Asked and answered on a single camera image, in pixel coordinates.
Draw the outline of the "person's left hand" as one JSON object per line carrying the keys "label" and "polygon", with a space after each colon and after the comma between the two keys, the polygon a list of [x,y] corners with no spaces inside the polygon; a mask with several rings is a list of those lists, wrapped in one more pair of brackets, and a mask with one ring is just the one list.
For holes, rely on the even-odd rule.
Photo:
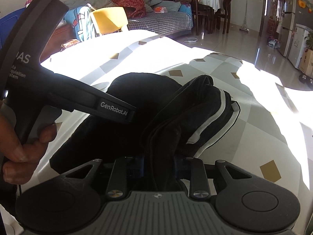
{"label": "person's left hand", "polygon": [[51,124],[33,143],[22,145],[12,125],[1,115],[1,153],[8,158],[2,168],[4,181],[14,185],[27,183],[56,135],[57,126]]}

